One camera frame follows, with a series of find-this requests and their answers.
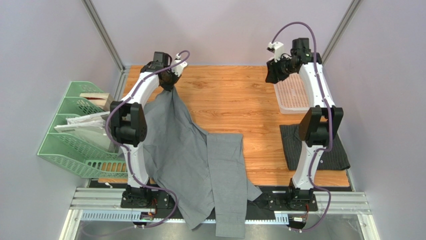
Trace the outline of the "grey long sleeve shirt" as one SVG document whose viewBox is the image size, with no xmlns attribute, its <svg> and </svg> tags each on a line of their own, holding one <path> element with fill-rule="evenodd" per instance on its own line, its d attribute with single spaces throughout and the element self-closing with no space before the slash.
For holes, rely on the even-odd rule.
<svg viewBox="0 0 426 240">
<path fill-rule="evenodd" d="M 247 177 L 240 133 L 212 133 L 192 119 L 176 89 L 144 107 L 140 144 L 147 175 L 172 192 L 191 230 L 215 212 L 218 237 L 244 238 L 247 203 L 261 195 Z"/>
</svg>

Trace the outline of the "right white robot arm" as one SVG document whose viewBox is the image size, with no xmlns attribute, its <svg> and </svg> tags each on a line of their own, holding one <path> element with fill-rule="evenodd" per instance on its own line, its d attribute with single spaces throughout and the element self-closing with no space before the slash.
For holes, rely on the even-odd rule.
<svg viewBox="0 0 426 240">
<path fill-rule="evenodd" d="M 344 111 L 335 106 L 322 71 L 321 56 L 310 49 L 308 38 L 293 40 L 290 55 L 285 54 L 284 45 L 278 41 L 270 42 L 267 50 L 273 57 L 266 63 L 266 83 L 277 84 L 291 74 L 299 74 L 308 96 L 309 109 L 298 132 L 301 154 L 286 195 L 289 202 L 309 202 L 314 195 L 314 178 L 321 156 L 332 149 Z"/>
</svg>

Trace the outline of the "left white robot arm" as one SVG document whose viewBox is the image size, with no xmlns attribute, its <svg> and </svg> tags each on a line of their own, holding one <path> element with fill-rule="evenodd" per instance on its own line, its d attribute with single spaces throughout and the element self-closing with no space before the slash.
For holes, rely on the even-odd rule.
<svg viewBox="0 0 426 240">
<path fill-rule="evenodd" d="M 162 191 L 163 188 L 148 185 L 149 176 L 145 167 L 143 141 L 148 127 L 144 107 L 158 87 L 171 91 L 187 67 L 187 58 L 182 52 L 171 57 L 156 51 L 152 61 L 144 65 L 136 84 L 120 101 L 110 104 L 110 114 L 105 131 L 110 140 L 119 146 L 127 166 L 125 198 L 147 199 L 146 190 Z"/>
</svg>

